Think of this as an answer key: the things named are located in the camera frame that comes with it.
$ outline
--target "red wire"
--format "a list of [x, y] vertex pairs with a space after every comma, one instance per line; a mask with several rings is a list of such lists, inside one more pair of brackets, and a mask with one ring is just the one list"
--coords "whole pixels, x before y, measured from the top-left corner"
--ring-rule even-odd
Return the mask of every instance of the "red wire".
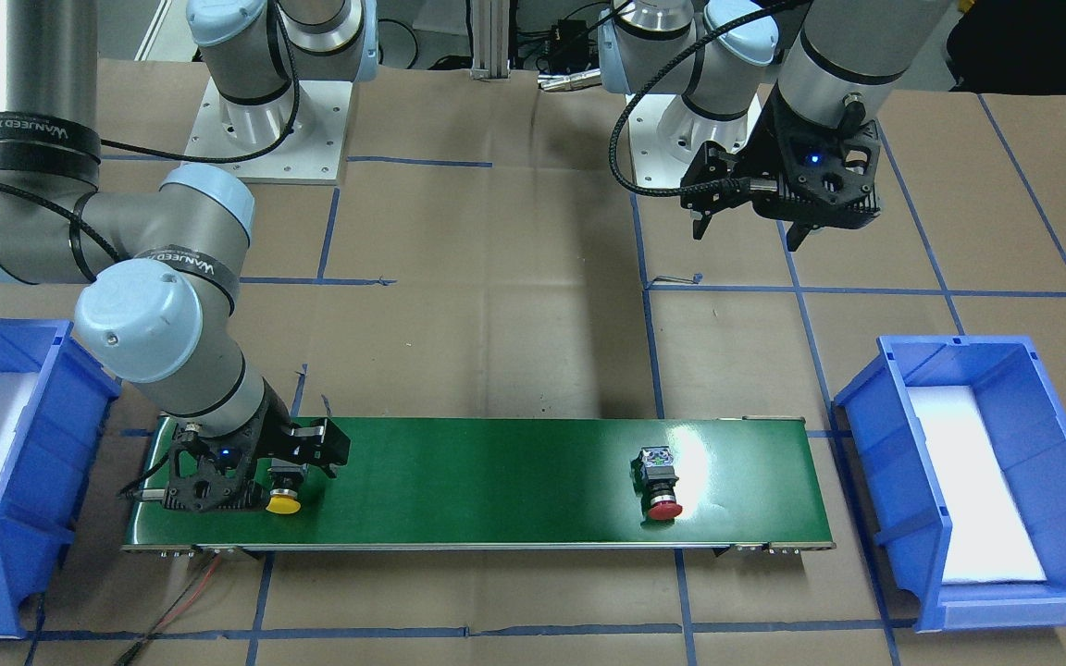
[[212, 561], [212, 564], [208, 566], [207, 572], [204, 573], [203, 581], [199, 582], [199, 586], [198, 587], [195, 587], [195, 591], [192, 592], [191, 598], [189, 598], [185, 602], [183, 602], [183, 606], [177, 607], [177, 610], [175, 610], [174, 613], [172, 613], [171, 615], [166, 616], [164, 618], [164, 620], [162, 620], [162, 622], [160, 622], [159, 624], [157, 624], [156, 632], [160, 632], [160, 631], [162, 631], [162, 629], [166, 628], [166, 626], [169, 626], [171, 623], [173, 623], [173, 621], [175, 619], [177, 619], [177, 617], [179, 617], [180, 615], [182, 615], [184, 611], [189, 610], [189, 607], [191, 607], [192, 604], [195, 603], [195, 600], [197, 600], [197, 599], [200, 598], [200, 594], [204, 592], [204, 587], [208, 586], [208, 579], [212, 578], [212, 573], [215, 572], [216, 566], [219, 566], [220, 564], [221, 564], [221, 558], [220, 557], [215, 557]]

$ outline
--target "conveyor belt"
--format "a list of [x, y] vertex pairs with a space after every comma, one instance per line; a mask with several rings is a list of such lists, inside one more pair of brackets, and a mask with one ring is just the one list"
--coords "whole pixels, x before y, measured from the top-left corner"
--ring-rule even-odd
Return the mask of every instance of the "conveyor belt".
[[[800, 420], [337, 418], [337, 481], [310, 473], [292, 516], [194, 515], [145, 502], [127, 550], [833, 548]], [[169, 444], [166, 424], [150, 459]], [[651, 522], [634, 491], [643, 445], [677, 456], [684, 513]], [[148, 481], [162, 487], [165, 472]]]

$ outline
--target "metal post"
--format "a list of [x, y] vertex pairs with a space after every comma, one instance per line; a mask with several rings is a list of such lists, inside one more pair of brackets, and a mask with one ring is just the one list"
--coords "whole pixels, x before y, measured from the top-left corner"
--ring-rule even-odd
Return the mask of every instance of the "metal post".
[[511, 0], [471, 3], [471, 79], [508, 78]]
[[96, 125], [96, 0], [0, 0], [0, 111]]

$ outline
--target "white mounting plate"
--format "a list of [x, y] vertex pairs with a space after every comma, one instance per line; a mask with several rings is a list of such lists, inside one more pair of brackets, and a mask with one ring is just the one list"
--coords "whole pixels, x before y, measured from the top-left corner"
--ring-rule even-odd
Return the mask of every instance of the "white mounting plate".
[[[343, 163], [343, 139], [348, 132], [348, 111], [352, 83], [348, 81], [301, 81], [305, 96], [317, 118], [312, 131], [292, 134], [268, 156], [219, 167], [245, 182], [287, 182], [293, 185], [335, 185]], [[208, 80], [199, 113], [183, 155], [225, 158], [253, 152], [233, 144], [221, 123], [221, 94]]]
[[[664, 144], [657, 137], [656, 126], [660, 125], [661, 115], [677, 95], [646, 95], [635, 104], [634, 113], [628, 118], [628, 135], [631, 139], [631, 169], [635, 175], [635, 184], [640, 186], [678, 186], [689, 163], [680, 163], [674, 158]], [[752, 98], [747, 107], [747, 135], [752, 135], [754, 124], [759, 119], [759, 96]], [[731, 153], [740, 148], [727, 146]]]

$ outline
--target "blue bin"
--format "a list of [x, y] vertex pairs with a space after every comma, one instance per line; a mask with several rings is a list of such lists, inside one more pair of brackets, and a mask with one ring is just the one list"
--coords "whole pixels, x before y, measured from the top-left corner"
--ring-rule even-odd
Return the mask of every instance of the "blue bin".
[[[917, 632], [1066, 624], [1066, 415], [1031, 339], [879, 337], [838, 393], [850, 417], [897, 585], [921, 602]], [[969, 387], [1045, 582], [946, 585], [952, 519], [908, 387]]]
[[72, 541], [101, 421], [118, 385], [68, 321], [0, 320], [0, 372], [38, 374], [0, 472], [0, 637], [22, 637], [18, 604], [47, 588]]

